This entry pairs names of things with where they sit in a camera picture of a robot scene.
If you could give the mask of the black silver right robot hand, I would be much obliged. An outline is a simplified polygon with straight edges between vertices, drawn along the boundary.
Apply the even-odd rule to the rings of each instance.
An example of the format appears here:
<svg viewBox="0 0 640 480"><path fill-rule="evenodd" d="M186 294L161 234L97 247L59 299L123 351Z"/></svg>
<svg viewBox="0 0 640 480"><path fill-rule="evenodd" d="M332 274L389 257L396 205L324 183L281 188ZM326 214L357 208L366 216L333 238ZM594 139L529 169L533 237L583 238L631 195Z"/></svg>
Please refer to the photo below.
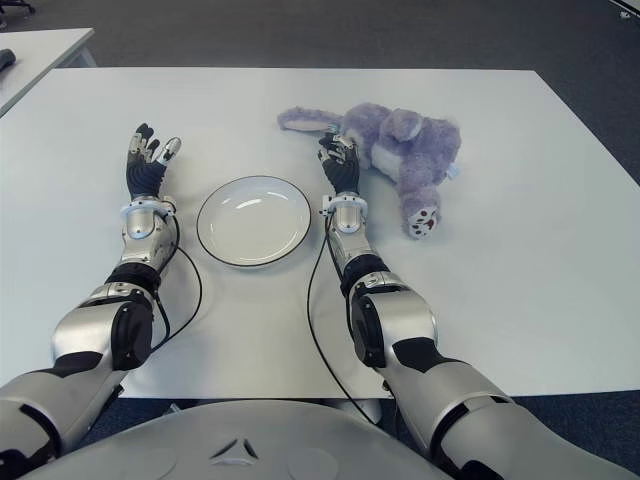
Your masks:
<svg viewBox="0 0 640 480"><path fill-rule="evenodd" d="M359 194L360 165L356 143L342 134L327 131L319 140L318 159L336 194Z"/></svg>

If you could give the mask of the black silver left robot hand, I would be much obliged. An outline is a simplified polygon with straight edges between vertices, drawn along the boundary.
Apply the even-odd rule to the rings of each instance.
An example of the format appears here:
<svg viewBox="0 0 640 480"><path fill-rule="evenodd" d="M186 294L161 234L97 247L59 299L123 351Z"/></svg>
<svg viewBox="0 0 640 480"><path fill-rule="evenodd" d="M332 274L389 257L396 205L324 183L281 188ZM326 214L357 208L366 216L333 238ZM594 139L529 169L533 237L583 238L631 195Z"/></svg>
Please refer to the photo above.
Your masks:
<svg viewBox="0 0 640 480"><path fill-rule="evenodd" d="M125 171L131 200L159 195L166 169L181 145L179 137L172 137L159 149L160 141L154 137L154 129L147 123L137 127L127 149Z"/></svg>

